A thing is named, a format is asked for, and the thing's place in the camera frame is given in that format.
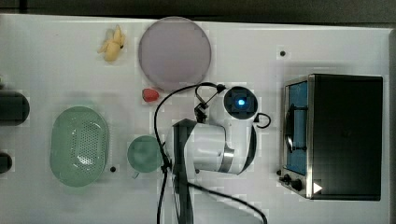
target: toy banana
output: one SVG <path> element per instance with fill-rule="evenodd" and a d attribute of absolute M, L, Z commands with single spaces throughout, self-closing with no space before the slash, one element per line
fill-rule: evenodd
<path fill-rule="evenodd" d="M 114 62 L 119 56 L 120 50 L 123 48 L 125 35 L 121 32 L 121 28 L 117 25 L 113 38 L 109 38 L 105 44 L 98 50 L 98 53 L 104 52 L 105 61 Z"/>

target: black cable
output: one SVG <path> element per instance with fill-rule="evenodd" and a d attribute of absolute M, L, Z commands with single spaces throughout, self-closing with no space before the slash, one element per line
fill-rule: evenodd
<path fill-rule="evenodd" d="M 205 104 L 207 105 L 207 103 L 209 103 L 213 98 L 215 98 L 215 96 L 217 95 L 218 93 L 216 92 L 215 94 L 213 94 L 211 97 L 210 97 L 210 99 L 208 99 L 206 102 L 205 102 Z"/>
<path fill-rule="evenodd" d="M 161 187 L 160 201 L 158 202 L 157 210 L 157 223 L 161 223 L 161 207 L 163 206 L 163 192 L 165 191 L 166 178 L 168 177 L 168 172 L 163 173 L 163 186 Z"/>
<path fill-rule="evenodd" d="M 256 208 L 255 206 L 253 206 L 253 205 L 251 205 L 251 204 L 249 204 L 249 203 L 247 203 L 247 202 L 245 202 L 245 201 L 242 201 L 242 200 L 240 200 L 240 199 L 238 199 L 238 198 L 235 198 L 235 197 L 233 197 L 233 196 L 231 196 L 231 195 L 223 194 L 223 193 L 220 193 L 220 192 L 211 190 L 211 189 L 206 189 L 206 188 L 204 188 L 204 187 L 201 187 L 201 186 L 198 186 L 198 185 L 194 185 L 194 184 L 192 184 L 192 183 L 187 183 L 187 186 L 193 187 L 193 188 L 198 189 L 198 190 L 201 190 L 201 191 L 203 191 L 203 192 L 208 192 L 208 193 L 211 193 L 211 194 L 215 194 L 215 195 L 218 195 L 218 196 L 220 196 L 220 197 L 228 198 L 228 199 L 234 200 L 234 201 L 236 201 L 236 202 L 239 202 L 239 203 L 241 203 L 241 204 L 244 204 L 244 205 L 246 205 L 247 207 L 249 207 L 250 209 L 252 209 L 252 210 L 254 210 L 255 212 L 257 212 L 258 214 L 260 214 L 260 216 L 262 217 L 262 223 L 264 223 L 264 224 L 267 224 L 267 223 L 268 223 L 267 217 L 265 216 L 265 214 L 264 214 L 262 211 L 260 211 L 258 208 Z"/>
<path fill-rule="evenodd" d="M 268 123 L 266 125 L 264 125 L 264 126 L 257 125 L 257 127 L 260 128 L 260 129 L 264 129 L 264 128 L 267 128 L 268 126 L 270 126 L 271 118 L 268 115 L 264 114 L 264 113 L 257 113 L 257 117 L 256 117 L 257 120 L 255 120 L 255 121 L 260 122 L 260 115 L 267 117 L 268 118 Z"/>
<path fill-rule="evenodd" d="M 164 190 L 165 190 L 166 179 L 167 179 L 167 177 L 168 177 L 167 168 L 172 168 L 172 164 L 171 164 L 171 162 L 168 160 L 168 157 L 166 156 L 166 154 L 165 154 L 165 152 L 164 152 L 164 150 L 163 150 L 163 145 L 164 145 L 164 144 L 161 143 L 160 136 L 158 135 L 158 130 L 157 130 L 157 115 L 158 115 L 158 111 L 160 110 L 161 105 L 163 105 L 163 103 L 164 103 L 167 99 L 169 99 L 169 97 L 171 97 L 172 95 L 174 95 L 174 94 L 176 94 L 176 93 L 178 93 L 178 92 L 181 92 L 181 91 L 190 89 L 190 88 L 197 87 L 197 86 L 199 86 L 199 85 L 201 85 L 201 84 L 192 85 L 192 86 L 187 86 L 187 87 L 184 87 L 184 88 L 181 88 L 181 89 L 179 89 L 179 90 L 176 90 L 176 91 L 171 92 L 169 95 L 167 95 L 167 96 L 160 102 L 160 104 L 157 106 L 157 109 L 155 110 L 155 113 L 154 113 L 154 132 L 155 132 L 155 137 L 157 138 L 158 145 L 160 146 L 160 152 L 161 152 L 161 155 L 162 155 L 162 157 L 163 157 L 163 166 L 161 167 L 161 169 L 163 170 L 163 186 L 162 186 L 162 188 L 161 188 L 160 201 L 159 201 L 159 203 L 158 203 L 158 208 L 157 208 L 157 224 L 161 224 L 161 207 L 162 207 L 162 205 L 163 205 L 163 192 L 164 192 Z"/>
<path fill-rule="evenodd" d="M 206 105 L 206 102 L 204 101 L 204 99 L 202 99 L 202 97 L 198 94 L 198 89 L 199 89 L 200 87 L 202 87 L 202 86 L 208 86 L 208 87 L 216 88 L 217 85 L 215 85 L 214 83 L 211 83 L 211 82 L 203 82 L 203 83 L 201 83 L 200 85 L 198 85 L 198 86 L 195 88 L 195 95 L 196 95 L 196 97 L 198 98 L 198 100 L 199 100 L 202 104 Z"/>
<path fill-rule="evenodd" d="M 172 178 L 172 185 L 173 185 L 173 186 L 175 185 L 175 179 L 174 179 L 174 178 Z M 161 188 L 161 195 L 163 195 L 164 190 L 165 190 L 165 187 L 164 187 L 164 183 L 163 183 L 163 187 Z M 175 192 L 175 188 L 173 188 L 173 192 L 174 192 L 174 202 L 175 202 L 175 205 L 176 205 L 176 192 Z M 176 215 L 177 215 L 177 223 L 178 223 L 178 210 L 177 210 L 177 206 L 176 206 Z"/>

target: blue light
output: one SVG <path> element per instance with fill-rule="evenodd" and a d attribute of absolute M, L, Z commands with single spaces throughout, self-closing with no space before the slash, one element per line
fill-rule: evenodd
<path fill-rule="evenodd" d="M 244 100 L 238 100 L 238 104 L 239 104 L 239 105 L 244 105 L 244 104 L 245 104 L 245 101 L 244 101 Z"/>

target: toaster oven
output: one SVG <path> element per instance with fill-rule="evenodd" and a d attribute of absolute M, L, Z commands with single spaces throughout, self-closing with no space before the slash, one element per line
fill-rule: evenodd
<path fill-rule="evenodd" d="M 283 97 L 281 184 L 307 199 L 379 201 L 382 77 L 313 74 Z"/>

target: green colander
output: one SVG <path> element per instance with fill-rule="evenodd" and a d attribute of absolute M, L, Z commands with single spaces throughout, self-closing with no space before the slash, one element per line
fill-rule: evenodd
<path fill-rule="evenodd" d="M 50 169 L 69 187 L 84 187 L 103 172 L 108 128 L 103 118 L 85 106 L 66 109 L 52 128 Z"/>

